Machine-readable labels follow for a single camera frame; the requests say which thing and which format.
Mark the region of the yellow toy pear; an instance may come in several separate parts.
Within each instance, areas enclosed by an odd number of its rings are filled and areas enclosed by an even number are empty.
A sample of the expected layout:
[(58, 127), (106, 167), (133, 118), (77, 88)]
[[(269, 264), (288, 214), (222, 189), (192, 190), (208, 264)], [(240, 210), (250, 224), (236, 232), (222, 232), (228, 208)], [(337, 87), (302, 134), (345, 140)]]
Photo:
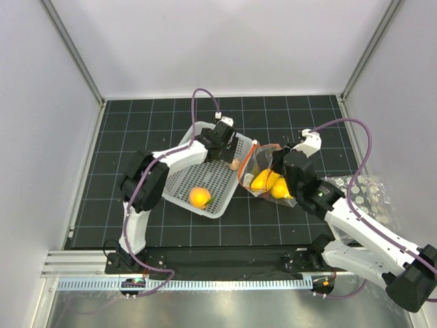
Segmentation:
[(274, 182), (272, 188), (270, 189), (270, 195), (276, 199), (289, 200), (293, 198), (288, 191), (284, 177), (280, 177)]

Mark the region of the yellow toy mango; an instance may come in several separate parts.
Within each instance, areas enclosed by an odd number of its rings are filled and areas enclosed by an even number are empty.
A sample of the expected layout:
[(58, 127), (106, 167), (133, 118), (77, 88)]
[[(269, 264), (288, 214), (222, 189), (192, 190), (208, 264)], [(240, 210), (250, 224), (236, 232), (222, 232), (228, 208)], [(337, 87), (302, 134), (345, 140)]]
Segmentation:
[(255, 191), (269, 191), (280, 178), (278, 173), (271, 169), (264, 169), (251, 182), (250, 188)]

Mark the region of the clear zip bag orange zipper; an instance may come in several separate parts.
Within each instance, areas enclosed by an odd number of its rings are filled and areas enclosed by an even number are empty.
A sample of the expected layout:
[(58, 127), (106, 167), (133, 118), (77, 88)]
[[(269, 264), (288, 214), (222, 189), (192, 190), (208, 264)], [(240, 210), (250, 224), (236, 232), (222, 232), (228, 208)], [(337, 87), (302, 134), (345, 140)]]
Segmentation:
[(253, 197), (273, 202), (278, 205), (295, 207), (297, 201), (292, 199), (276, 199), (270, 195), (270, 190), (255, 191), (250, 188), (252, 180), (264, 169), (272, 170), (272, 153), (283, 148), (277, 143), (269, 143), (260, 145), (257, 141), (253, 142), (249, 153), (246, 155), (240, 168), (238, 169), (238, 182), (246, 189)]

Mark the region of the white perforated plastic basket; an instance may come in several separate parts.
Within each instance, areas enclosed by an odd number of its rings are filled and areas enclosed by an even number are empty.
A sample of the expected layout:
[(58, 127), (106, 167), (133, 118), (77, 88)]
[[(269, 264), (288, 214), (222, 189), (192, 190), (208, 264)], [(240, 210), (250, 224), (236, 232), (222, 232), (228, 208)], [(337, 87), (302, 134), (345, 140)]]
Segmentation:
[[(178, 147), (188, 145), (192, 135), (200, 136), (202, 128), (214, 128), (216, 124), (198, 121), (191, 126)], [(253, 141), (236, 132), (238, 145), (234, 158), (243, 161), (249, 153)], [(193, 144), (195, 149), (194, 158), (186, 154), (187, 151), (172, 154), (171, 158), (177, 161), (170, 165), (169, 175), (163, 191), (163, 197), (168, 202), (178, 205), (197, 215), (203, 215), (211, 219), (217, 219), (225, 212), (234, 191), (238, 185), (237, 171), (232, 171), (228, 164), (223, 161), (204, 161), (200, 159), (200, 143)], [(213, 203), (206, 209), (195, 208), (189, 203), (188, 196), (193, 187), (207, 189), (214, 198)]]

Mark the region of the orange toy with leaf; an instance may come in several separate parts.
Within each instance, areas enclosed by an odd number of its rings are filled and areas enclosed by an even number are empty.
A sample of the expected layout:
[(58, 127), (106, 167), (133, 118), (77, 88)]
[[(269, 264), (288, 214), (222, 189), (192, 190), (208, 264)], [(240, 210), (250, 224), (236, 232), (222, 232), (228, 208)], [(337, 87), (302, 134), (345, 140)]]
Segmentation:
[(203, 210), (213, 203), (214, 198), (207, 189), (202, 187), (193, 187), (189, 193), (188, 200), (192, 206)]

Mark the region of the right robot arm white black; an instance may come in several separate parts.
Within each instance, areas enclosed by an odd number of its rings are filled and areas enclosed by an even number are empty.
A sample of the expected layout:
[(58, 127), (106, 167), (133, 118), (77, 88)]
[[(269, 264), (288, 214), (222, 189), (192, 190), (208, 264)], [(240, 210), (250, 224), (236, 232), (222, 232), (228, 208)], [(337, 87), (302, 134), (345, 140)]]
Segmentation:
[(275, 151), (271, 168), (283, 175), (302, 209), (363, 246), (358, 250), (338, 237), (320, 237), (307, 254), (312, 269), (322, 271), (330, 266), (349, 271), (378, 285), (394, 303), (412, 313), (430, 301), (436, 289), (434, 246), (419, 247), (364, 213), (338, 187), (318, 178), (314, 164), (302, 151)]

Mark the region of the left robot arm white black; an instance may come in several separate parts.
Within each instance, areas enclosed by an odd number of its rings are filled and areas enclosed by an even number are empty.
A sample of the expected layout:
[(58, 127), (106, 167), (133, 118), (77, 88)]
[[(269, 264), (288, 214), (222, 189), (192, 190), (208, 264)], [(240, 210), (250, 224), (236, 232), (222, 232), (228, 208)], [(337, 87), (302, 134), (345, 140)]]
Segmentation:
[(145, 264), (145, 233), (152, 209), (159, 203), (167, 178), (193, 165), (213, 161), (231, 163), (238, 137), (228, 118), (213, 128), (203, 127), (200, 134), (176, 147), (160, 152), (138, 151), (120, 180), (124, 197), (124, 220), (119, 238), (121, 266), (129, 273), (138, 273)]

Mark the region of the black grid mat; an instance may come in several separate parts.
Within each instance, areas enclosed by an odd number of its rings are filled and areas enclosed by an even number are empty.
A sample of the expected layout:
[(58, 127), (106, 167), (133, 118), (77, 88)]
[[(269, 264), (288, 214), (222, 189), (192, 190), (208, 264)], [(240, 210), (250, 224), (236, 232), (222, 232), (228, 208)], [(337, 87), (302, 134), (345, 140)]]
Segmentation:
[[(112, 100), (103, 111), (77, 215), (66, 249), (111, 247), (123, 220), (119, 177), (137, 150), (177, 146), (192, 120), (211, 122), (220, 109), (237, 130), (261, 144), (296, 141), (304, 128), (342, 118), (338, 96), (256, 96)], [(161, 200), (150, 215), (150, 247), (309, 244), (328, 227), (301, 208), (259, 200), (237, 188), (224, 214), (209, 219)]]

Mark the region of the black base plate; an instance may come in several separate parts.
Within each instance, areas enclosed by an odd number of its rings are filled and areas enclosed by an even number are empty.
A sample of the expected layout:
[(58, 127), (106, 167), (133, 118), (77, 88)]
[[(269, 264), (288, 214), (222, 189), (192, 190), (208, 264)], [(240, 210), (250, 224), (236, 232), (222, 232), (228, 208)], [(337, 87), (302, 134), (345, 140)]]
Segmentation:
[(135, 262), (119, 247), (104, 250), (106, 274), (139, 274), (173, 281), (277, 281), (298, 279), (305, 273), (332, 276), (328, 266), (308, 245), (146, 247)]

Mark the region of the right aluminium frame post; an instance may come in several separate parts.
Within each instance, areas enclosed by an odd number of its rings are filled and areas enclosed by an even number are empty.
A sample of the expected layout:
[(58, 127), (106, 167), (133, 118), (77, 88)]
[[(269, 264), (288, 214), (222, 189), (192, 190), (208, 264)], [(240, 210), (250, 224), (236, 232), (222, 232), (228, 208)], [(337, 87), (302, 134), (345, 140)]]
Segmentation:
[(403, 4), (404, 4), (404, 0), (389, 1), (389, 4), (384, 11), (384, 14), (382, 15), (382, 18), (379, 20), (379, 23), (377, 24), (369, 42), (367, 43), (365, 50), (360, 56), (360, 59), (357, 65), (355, 66), (355, 68), (353, 69), (352, 74), (348, 79), (348, 82), (346, 83), (346, 86), (344, 87), (342, 93), (340, 94), (343, 103), (347, 100), (348, 96), (351, 94), (354, 86), (356, 85), (364, 69), (366, 68), (366, 65), (368, 64), (372, 55), (375, 53), (379, 43), (382, 41), (384, 35), (389, 29), (390, 24), (396, 17), (397, 13), (399, 12)]

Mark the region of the aluminium frame post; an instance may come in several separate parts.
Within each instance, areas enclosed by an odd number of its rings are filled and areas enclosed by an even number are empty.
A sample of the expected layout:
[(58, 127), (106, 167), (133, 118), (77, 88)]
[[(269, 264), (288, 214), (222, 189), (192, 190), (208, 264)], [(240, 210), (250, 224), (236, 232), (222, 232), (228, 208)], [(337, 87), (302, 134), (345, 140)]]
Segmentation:
[(354, 86), (356, 85), (364, 69), (366, 68), (366, 65), (368, 64), (372, 55), (375, 53), (379, 43), (382, 41), (384, 35), (389, 29), (390, 24), (396, 17), (397, 13), (399, 12), (403, 4), (404, 4), (404, 0), (389, 1), (389, 4), (384, 11), (384, 14), (382, 15), (382, 18), (379, 20), (379, 23), (377, 24), (369, 42), (367, 43), (365, 50), (360, 56), (360, 59), (357, 65), (355, 66), (355, 68), (353, 69), (352, 74), (348, 79), (348, 82), (346, 83), (346, 86), (344, 87), (342, 93), (340, 94), (343, 103), (347, 100), (348, 96), (351, 94)]
[(79, 53), (72, 37), (70, 36), (64, 22), (62, 21), (57, 9), (50, 0), (39, 0), (38, 1), (45, 11), (48, 19), (50, 20), (52, 26), (57, 32), (61, 42), (66, 48), (69, 56), (71, 57), (74, 65), (76, 66), (79, 74), (82, 76), (86, 86), (89, 88), (91, 94), (96, 99), (97, 103), (102, 106), (104, 104), (104, 97), (100, 93), (90, 71), (88, 70), (82, 56)]

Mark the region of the left aluminium frame post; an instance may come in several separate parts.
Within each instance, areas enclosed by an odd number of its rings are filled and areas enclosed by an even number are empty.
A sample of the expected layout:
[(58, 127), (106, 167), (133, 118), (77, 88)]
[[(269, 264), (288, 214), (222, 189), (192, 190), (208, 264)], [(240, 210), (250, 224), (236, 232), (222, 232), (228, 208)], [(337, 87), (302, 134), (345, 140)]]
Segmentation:
[(89, 88), (91, 94), (96, 99), (97, 103), (102, 106), (104, 104), (104, 97), (100, 93), (90, 71), (88, 70), (82, 56), (79, 53), (72, 37), (70, 36), (64, 22), (62, 21), (57, 9), (50, 0), (39, 0), (38, 1), (45, 11), (48, 19), (50, 20), (52, 26), (57, 32), (61, 42), (66, 48), (69, 56), (71, 57), (74, 65), (76, 66), (79, 74), (82, 76), (86, 86)]

